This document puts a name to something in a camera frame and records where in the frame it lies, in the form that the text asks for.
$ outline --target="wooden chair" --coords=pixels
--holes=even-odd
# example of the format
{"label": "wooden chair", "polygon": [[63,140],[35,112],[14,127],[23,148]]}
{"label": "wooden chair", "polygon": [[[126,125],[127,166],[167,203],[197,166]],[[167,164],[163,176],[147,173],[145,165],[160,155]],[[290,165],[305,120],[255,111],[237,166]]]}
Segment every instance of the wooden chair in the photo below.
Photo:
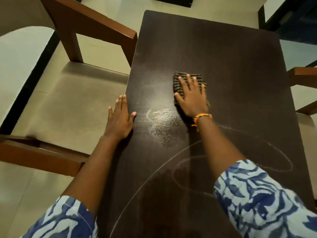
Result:
{"label": "wooden chair", "polygon": [[[298,84],[317,88],[317,68],[296,67],[289,70],[288,74],[291,86]],[[311,118],[311,115],[317,113],[317,101],[300,108],[296,112],[317,207],[317,132]]]}
{"label": "wooden chair", "polygon": [[137,33],[74,0],[2,0],[0,36],[28,26],[56,30],[70,62],[27,137],[0,136],[0,161],[75,176],[106,126],[128,75],[84,64],[76,34],[120,45],[132,65]]}

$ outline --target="blue and white sleeve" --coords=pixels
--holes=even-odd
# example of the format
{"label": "blue and white sleeve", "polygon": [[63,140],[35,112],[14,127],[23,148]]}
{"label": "blue and white sleeve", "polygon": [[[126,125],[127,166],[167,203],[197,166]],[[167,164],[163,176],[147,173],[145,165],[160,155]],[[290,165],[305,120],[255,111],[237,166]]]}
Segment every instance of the blue and white sleeve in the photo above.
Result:
{"label": "blue and white sleeve", "polygon": [[214,191],[243,237],[317,237],[317,215],[250,160],[223,172]]}
{"label": "blue and white sleeve", "polygon": [[61,196],[22,238],[97,238],[93,215],[78,200]]}

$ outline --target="dark wooden table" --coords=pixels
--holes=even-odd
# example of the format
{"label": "dark wooden table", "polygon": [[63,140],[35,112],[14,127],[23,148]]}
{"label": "dark wooden table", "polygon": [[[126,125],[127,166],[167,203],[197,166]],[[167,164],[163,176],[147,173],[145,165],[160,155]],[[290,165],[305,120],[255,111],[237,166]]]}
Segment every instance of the dark wooden table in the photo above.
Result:
{"label": "dark wooden table", "polygon": [[239,236],[213,196],[199,134],[173,105],[175,71],[202,74],[222,131],[313,209],[278,36],[146,11],[126,91],[137,117],[113,161],[99,237]]}

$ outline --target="hand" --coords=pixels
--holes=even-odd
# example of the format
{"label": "hand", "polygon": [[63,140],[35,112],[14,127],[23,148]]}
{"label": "hand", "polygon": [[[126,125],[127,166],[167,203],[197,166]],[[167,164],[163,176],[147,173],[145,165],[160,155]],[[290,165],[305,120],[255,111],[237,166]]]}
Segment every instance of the hand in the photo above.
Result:
{"label": "hand", "polygon": [[205,85],[201,85],[201,93],[199,90],[199,84],[196,77],[193,77],[193,80],[189,74],[187,74],[187,83],[181,77],[178,77],[180,83],[182,84],[184,91],[184,99],[179,93],[175,93],[175,98],[178,101],[180,107],[184,113],[191,118],[195,118],[199,114],[208,113],[208,104],[206,99]]}
{"label": "hand", "polygon": [[136,114],[136,112],[132,112],[129,115],[126,95],[121,95],[116,101],[114,112],[109,107],[108,122],[103,136],[111,137],[117,142],[125,139],[133,128]]}

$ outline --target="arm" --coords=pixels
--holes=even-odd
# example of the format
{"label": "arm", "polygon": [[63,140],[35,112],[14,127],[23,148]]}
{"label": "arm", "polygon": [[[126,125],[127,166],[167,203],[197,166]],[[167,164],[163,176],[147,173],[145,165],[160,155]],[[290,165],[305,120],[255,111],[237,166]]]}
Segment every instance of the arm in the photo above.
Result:
{"label": "arm", "polygon": [[129,115],[126,95],[120,96],[114,112],[109,107],[108,122],[96,148],[62,196],[71,196],[97,216],[112,156],[118,143],[126,138],[133,128],[136,112]]}
{"label": "arm", "polygon": [[23,235],[40,237],[97,237],[97,211],[118,143],[133,128],[136,112],[129,115],[126,96],[120,96],[115,110],[109,107],[105,133],[87,163],[81,168],[60,198]]}
{"label": "arm", "polygon": [[[204,86],[182,78],[185,99],[175,98],[189,117],[208,113]],[[300,198],[256,166],[221,133],[207,116],[198,118],[204,150],[217,181],[215,195],[231,223],[243,237],[317,237],[317,215]]]}
{"label": "arm", "polygon": [[[179,93],[175,93],[180,107],[184,113],[195,118],[199,114],[208,113],[205,87],[202,85],[201,92],[197,79],[191,79],[187,75],[189,87],[179,77],[182,84],[185,99]],[[203,141],[204,149],[208,158],[209,166],[217,179],[230,165],[238,160],[246,159],[239,150],[221,133],[217,125],[208,116],[200,117],[197,120],[197,128]]]}

